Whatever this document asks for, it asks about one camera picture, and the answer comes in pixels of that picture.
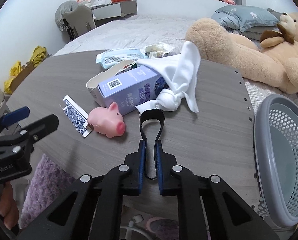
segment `black loop band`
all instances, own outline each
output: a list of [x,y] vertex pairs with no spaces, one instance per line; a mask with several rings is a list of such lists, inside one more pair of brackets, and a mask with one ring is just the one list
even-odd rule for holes
[[147,141],[147,137],[143,131],[143,128],[142,128],[142,124],[147,121],[147,120],[151,120],[151,119],[156,119],[160,122],[160,131],[158,133],[158,135],[156,136],[156,140],[155,140],[155,143],[154,143],[154,163],[155,163],[155,166],[156,166],[156,143],[157,141],[159,140],[160,138],[160,135],[162,133],[162,130],[163,130],[163,126],[164,126],[164,114],[163,112],[160,110],[160,109],[151,109],[151,110],[146,110],[144,111],[141,115],[140,115],[140,133],[141,133],[141,137],[142,137],[142,140],[144,140],[145,142],[145,168],[144,168],[144,175],[147,179],[156,179],[157,178],[157,166],[156,166],[156,176],[154,176],[153,178],[150,178],[148,175],[147,175],[147,171],[146,171],[146,161],[147,161],[147,145],[148,145],[148,141]]

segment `table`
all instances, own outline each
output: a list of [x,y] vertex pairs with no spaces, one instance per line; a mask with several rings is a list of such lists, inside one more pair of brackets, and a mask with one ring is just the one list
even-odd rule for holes
[[[24,126],[48,114],[59,117],[58,130],[35,147],[62,169],[79,177],[100,176],[123,163],[126,154],[138,149],[139,116],[124,116],[126,132],[107,138],[92,132],[83,138],[59,104],[69,95],[87,113],[98,105],[86,82],[102,71],[95,63],[103,51],[88,51],[51,57],[41,63],[16,89],[8,101],[10,110],[30,108]],[[198,71],[196,98],[199,113],[192,113],[185,100],[175,112],[165,112],[161,136],[163,149],[196,175],[221,176],[249,205],[258,206],[259,188],[255,179],[253,111],[240,73],[230,67],[202,60]],[[154,175],[153,145],[159,123],[147,121],[148,173]],[[140,197],[125,197],[124,205],[156,216],[177,219],[176,197],[159,195],[157,181],[144,181]]]

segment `gray plastic basket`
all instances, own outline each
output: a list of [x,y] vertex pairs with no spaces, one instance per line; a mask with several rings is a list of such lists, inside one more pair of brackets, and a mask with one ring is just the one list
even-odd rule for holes
[[254,122],[260,184],[258,214],[279,227],[298,223],[298,107],[281,95],[260,105]]

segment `pig ear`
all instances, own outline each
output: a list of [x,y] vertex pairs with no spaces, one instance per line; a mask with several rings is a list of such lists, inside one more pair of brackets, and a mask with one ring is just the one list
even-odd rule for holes
[[108,109],[109,111],[119,111],[118,104],[116,102],[113,102]]

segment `light blue plastic package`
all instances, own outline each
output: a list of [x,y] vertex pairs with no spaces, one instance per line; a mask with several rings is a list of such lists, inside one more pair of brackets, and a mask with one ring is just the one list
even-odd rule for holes
[[111,68],[113,65],[124,59],[132,59],[137,61],[140,58],[148,58],[139,49],[119,48],[109,49],[97,55],[96,63],[100,63],[104,69]]

